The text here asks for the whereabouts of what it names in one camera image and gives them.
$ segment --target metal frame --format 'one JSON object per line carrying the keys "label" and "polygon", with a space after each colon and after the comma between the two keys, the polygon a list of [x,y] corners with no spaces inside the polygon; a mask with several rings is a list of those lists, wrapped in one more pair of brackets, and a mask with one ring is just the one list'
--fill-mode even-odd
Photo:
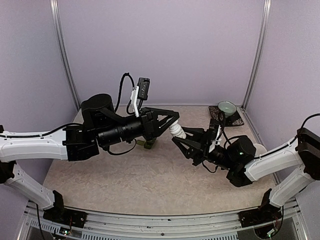
{"label": "metal frame", "polygon": [[60,22],[60,16],[59,16],[58,1],[57,0],[50,0],[50,5],[51,5],[51,12],[52,12],[52,17],[53,17],[55,33],[56,33],[56,37],[58,40],[60,55],[61,55],[64,70],[65,70],[66,79],[67,79],[67,82],[69,85],[69,89],[71,92],[71,96],[72,96],[72,100],[73,100],[75,109],[77,111],[79,111],[80,100],[79,100],[79,96],[77,93],[74,79],[71,74],[69,60],[68,60],[68,56],[67,56],[67,52],[66,52],[64,36],[63,36],[61,22]]}
{"label": "metal frame", "polygon": [[259,63],[261,60],[262,51],[264,48],[264,42],[265,42],[266,33],[267,33],[270,9],[271,9],[271,0],[264,0],[262,22],[261,22],[260,33],[259,33],[259,38],[258,38],[258,46],[257,46],[256,52],[255,52],[255,57],[254,57],[254,62],[253,62],[253,66],[252,66],[252,70],[251,70],[251,74],[250,74],[248,88],[246,90],[244,100],[242,103],[242,107],[244,110],[246,110],[248,107],[249,100],[252,95],[252,91],[254,89],[254,85],[256,82]]}
{"label": "metal frame", "polygon": [[[212,214],[144,216],[104,213],[86,210],[88,213],[84,228],[72,228],[68,238],[76,240],[237,240],[238,231],[252,229],[269,223],[242,228],[238,213],[240,210]],[[296,223],[299,240],[307,240],[306,227],[301,221],[298,203],[291,199],[284,205],[284,218],[292,218]],[[42,230],[57,233],[57,224],[40,217]],[[29,202],[22,219],[18,240],[25,240],[30,227],[38,228],[36,205]]]}

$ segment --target patterned tray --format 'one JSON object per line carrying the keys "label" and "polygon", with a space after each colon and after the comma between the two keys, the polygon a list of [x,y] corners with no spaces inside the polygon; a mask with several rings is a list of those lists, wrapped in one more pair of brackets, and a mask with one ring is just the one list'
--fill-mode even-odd
{"label": "patterned tray", "polygon": [[[212,119],[219,121],[218,113],[220,112],[220,109],[218,108],[218,106],[209,106],[209,112]],[[227,117],[225,121],[226,127],[236,127],[242,126],[244,124],[245,123],[242,120],[240,114],[238,113],[238,110],[232,116]]]}

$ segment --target beige table surface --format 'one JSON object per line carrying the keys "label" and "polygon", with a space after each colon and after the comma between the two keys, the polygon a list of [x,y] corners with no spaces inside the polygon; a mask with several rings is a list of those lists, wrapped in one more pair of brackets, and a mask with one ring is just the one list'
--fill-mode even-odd
{"label": "beige table surface", "polygon": [[[208,107],[157,108],[178,111],[184,127],[209,127]],[[125,108],[118,113],[124,116]],[[75,122],[82,121],[78,113]],[[227,127],[225,132],[229,138],[246,134],[255,142],[247,124]],[[255,207],[261,204],[265,191],[275,186],[269,175],[251,185],[235,187],[226,179],[227,171],[209,173],[202,165],[193,166],[171,138],[167,130],[151,150],[137,145],[122,156],[100,150],[99,155],[85,161],[55,160],[44,186],[60,192],[66,206],[133,215],[208,214]],[[118,153],[130,147],[119,143],[110,149]],[[215,169],[213,164],[206,165]]]}

